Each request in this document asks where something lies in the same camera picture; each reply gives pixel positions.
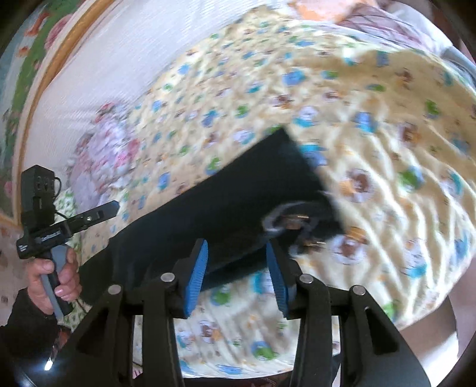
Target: black handle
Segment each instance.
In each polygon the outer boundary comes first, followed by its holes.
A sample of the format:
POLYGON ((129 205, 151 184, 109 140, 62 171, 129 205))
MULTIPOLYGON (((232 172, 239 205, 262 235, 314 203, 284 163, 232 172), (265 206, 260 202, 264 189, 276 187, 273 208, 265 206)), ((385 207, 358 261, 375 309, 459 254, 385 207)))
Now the black handle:
MULTIPOLYGON (((53 273, 48 274, 48 281, 50 282, 53 291, 56 289, 57 286, 61 285, 56 270, 53 273)), ((73 311, 73 306, 69 302, 63 300, 61 297, 58 297, 57 295, 55 297, 56 301, 58 302, 59 308, 61 309, 61 312, 63 312, 63 315, 69 315, 73 311)))

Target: finger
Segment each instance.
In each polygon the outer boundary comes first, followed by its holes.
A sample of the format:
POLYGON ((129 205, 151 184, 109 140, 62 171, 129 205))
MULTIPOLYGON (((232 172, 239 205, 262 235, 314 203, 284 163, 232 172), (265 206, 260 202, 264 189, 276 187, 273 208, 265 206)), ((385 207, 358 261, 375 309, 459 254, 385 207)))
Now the finger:
POLYGON ((79 285, 79 274, 76 273, 66 284, 61 284, 55 288, 58 297, 68 295, 79 285))
POLYGON ((68 295, 64 295, 63 297, 61 297, 61 299, 64 300, 64 301, 72 302, 72 301, 76 300, 79 297, 82 290, 83 290, 83 287, 81 285, 78 285, 76 287, 76 289, 74 289, 68 295))
POLYGON ((49 274, 54 270, 54 264, 49 259, 36 258, 27 264, 28 288, 32 295, 43 296, 45 289, 41 282, 41 274, 49 274))
POLYGON ((63 268, 61 269, 61 271, 58 273, 58 279, 59 279, 59 282, 61 284, 66 284, 68 283, 71 278, 74 277, 74 275, 76 274, 78 270, 78 263, 74 264, 70 264, 70 263, 67 263, 63 266, 63 268))
POLYGON ((76 253, 72 248, 69 248, 68 251, 66 252, 66 260, 70 264, 78 264, 78 261, 76 259, 76 253))
POLYGON ((27 265, 29 278, 38 278, 41 274, 53 273, 55 265, 49 259, 35 258, 27 265))

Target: hand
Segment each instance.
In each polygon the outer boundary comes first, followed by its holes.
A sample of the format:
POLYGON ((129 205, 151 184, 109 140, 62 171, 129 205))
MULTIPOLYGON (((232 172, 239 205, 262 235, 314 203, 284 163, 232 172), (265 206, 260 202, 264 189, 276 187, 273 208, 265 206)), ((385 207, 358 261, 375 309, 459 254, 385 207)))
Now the hand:
MULTIPOLYGON (((66 264, 58 273, 58 279, 61 285, 54 289, 55 294, 64 301, 74 301, 79 297, 82 286, 79 283, 78 261, 73 249, 68 249, 66 253, 66 264)), ((41 274, 49 274, 54 271, 54 263, 49 259, 35 258, 27 265, 28 273, 28 296, 31 301, 46 315, 53 314, 53 306, 46 295, 41 274)))

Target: yellow bedspread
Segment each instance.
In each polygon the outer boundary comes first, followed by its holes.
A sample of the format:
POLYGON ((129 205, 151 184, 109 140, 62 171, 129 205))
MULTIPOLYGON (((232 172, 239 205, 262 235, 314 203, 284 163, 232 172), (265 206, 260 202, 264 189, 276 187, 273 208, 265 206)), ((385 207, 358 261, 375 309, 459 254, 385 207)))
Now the yellow bedspread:
MULTIPOLYGON (((404 328, 444 300, 475 252, 475 103, 436 57, 254 10, 178 58, 132 111, 138 166, 117 218, 86 232, 83 259, 285 124, 346 228, 299 256, 302 270, 364 285, 404 328)), ((291 369, 297 331, 268 272, 256 273, 202 293, 176 323, 182 370, 291 369)), ((136 350, 140 362, 140 340, 136 350)))

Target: black pouch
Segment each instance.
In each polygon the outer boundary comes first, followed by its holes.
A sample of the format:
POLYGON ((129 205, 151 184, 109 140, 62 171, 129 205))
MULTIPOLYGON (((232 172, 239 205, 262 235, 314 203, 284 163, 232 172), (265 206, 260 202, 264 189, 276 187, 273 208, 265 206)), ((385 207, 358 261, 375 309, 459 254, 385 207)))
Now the black pouch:
MULTIPOLYGON (((314 240, 342 233, 324 191, 281 128, 216 175, 111 238, 105 250, 80 268, 82 297, 91 302, 110 283, 128 290, 170 271, 177 259, 190 253, 197 238, 205 238, 209 248, 202 290, 244 277, 266 267, 263 246, 269 236, 263 219, 284 203, 312 202, 311 212, 318 212, 321 220, 321 226, 308 230, 314 240)), ((289 247, 297 238, 299 231, 289 230, 280 241, 289 247)))

